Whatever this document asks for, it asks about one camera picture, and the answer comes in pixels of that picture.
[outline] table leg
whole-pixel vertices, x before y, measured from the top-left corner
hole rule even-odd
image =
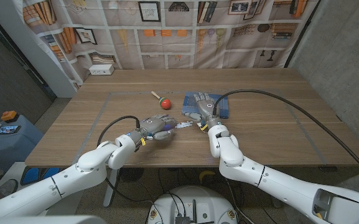
[[[115,187],[117,186],[118,171],[119,170],[112,169],[109,177],[111,184]],[[105,199],[103,201],[103,206],[105,208],[110,207],[111,203],[113,202],[113,196],[114,196],[114,190],[109,185],[107,185]]]

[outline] picture frame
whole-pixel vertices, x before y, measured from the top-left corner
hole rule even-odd
[[[143,22],[161,22],[160,2],[140,1],[138,3]]]
[[[247,15],[244,15],[243,20],[248,20],[248,19],[254,18],[256,9],[258,8],[259,4],[260,4],[260,1],[253,0],[253,2],[251,3],[251,6],[249,7],[249,12]]]
[[[230,1],[228,15],[246,15],[251,9],[252,0]]]
[[[264,9],[266,0],[259,0],[258,7],[255,10],[255,15],[261,14],[262,10]]]
[[[81,44],[92,43],[98,45],[92,29],[74,28]]]

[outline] robotic hand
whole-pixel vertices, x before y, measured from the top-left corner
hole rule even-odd
[[[184,115],[195,122],[203,122],[208,125],[209,128],[217,124],[221,124],[219,114],[213,115],[213,109],[215,101],[213,98],[210,98],[208,93],[198,93],[194,94],[194,98],[197,102],[197,108],[199,113],[185,113]]]
[[[0,217],[38,215],[59,200],[102,183],[106,162],[112,169],[121,168],[144,138],[166,139],[174,126],[175,120],[166,114],[145,119],[139,129],[116,138],[115,144],[105,141],[69,168],[0,199]]]
[[[208,124],[212,156],[220,158],[220,173],[231,180],[251,184],[294,207],[314,223],[359,221],[359,193],[328,185],[305,182],[264,166],[243,155],[237,138],[219,116],[213,115],[213,100],[206,93],[195,95],[200,114],[185,116]]]
[[[174,133],[176,121],[168,114],[159,114],[151,116],[141,122],[139,130],[133,130],[127,135],[139,144],[141,138],[153,138],[155,140],[164,140]]]

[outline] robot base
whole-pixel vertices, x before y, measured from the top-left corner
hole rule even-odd
[[[202,186],[182,186],[170,190],[170,193],[182,199],[186,217],[184,217],[184,207],[179,198],[173,195],[174,201],[169,194],[164,194],[152,205],[147,216],[148,224],[237,224],[233,206],[226,198],[211,189]]]

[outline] wooden table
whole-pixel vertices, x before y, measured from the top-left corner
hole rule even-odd
[[[289,68],[120,70],[111,76],[90,76],[40,143],[26,159],[28,166],[67,167],[96,147],[99,134],[124,115],[139,119],[168,113],[178,122],[186,91],[223,94],[259,89],[281,95],[303,107],[331,129],[359,156],[359,140],[298,74]],[[163,110],[150,94],[172,102]],[[239,140],[244,155],[273,166],[353,166],[356,162],[307,116],[285,103],[255,93],[229,96],[229,119],[223,120]],[[131,119],[114,125],[103,140],[114,141],[135,127]],[[171,141],[146,141],[126,167],[218,167],[208,136],[197,125],[177,129]]]

